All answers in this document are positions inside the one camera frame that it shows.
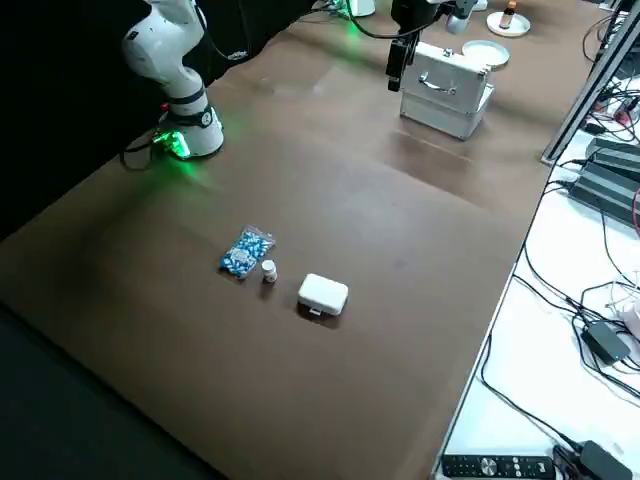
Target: green led light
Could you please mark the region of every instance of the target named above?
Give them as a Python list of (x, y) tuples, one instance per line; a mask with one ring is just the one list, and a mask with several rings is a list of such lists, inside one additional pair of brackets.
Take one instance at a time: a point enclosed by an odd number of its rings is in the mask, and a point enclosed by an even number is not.
[(165, 132), (153, 137), (154, 144), (161, 144), (165, 150), (173, 152), (179, 158), (187, 158), (191, 155), (191, 150), (180, 132)]

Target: bottle cap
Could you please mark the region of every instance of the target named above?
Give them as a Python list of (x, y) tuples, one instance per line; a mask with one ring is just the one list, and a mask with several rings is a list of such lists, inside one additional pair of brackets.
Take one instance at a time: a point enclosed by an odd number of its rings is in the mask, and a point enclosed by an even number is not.
[(265, 260), (262, 262), (262, 271), (264, 273), (273, 273), (276, 271), (276, 263), (273, 260)]

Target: white lid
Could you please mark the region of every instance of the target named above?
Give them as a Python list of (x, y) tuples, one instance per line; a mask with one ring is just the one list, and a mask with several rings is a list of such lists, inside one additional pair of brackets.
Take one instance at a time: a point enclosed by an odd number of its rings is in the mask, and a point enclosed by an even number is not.
[(273, 260), (265, 260), (262, 262), (262, 271), (264, 273), (273, 273), (276, 271), (276, 263)]
[(462, 46), (465, 57), (477, 60), (490, 67), (501, 67), (509, 61), (509, 51), (496, 42), (472, 40)]

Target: remote control button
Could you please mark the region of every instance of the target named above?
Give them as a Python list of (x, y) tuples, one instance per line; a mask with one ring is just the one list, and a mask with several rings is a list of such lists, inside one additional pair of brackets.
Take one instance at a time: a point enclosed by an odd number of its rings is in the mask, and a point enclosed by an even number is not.
[(498, 472), (498, 465), (495, 460), (490, 458), (483, 458), (480, 460), (480, 470), (487, 477), (493, 477)]

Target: black wall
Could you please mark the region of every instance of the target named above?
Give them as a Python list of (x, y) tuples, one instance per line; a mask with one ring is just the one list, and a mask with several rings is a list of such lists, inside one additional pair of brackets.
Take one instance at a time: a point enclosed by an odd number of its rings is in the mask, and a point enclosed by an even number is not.
[[(242, 0), (252, 54), (313, 0)], [(237, 0), (200, 0), (216, 43), (244, 48)], [(120, 42), (142, 0), (34, 0), (3, 9), (0, 241), (155, 123), (163, 96), (124, 64)], [(209, 84), (230, 64), (203, 41), (185, 63)]]

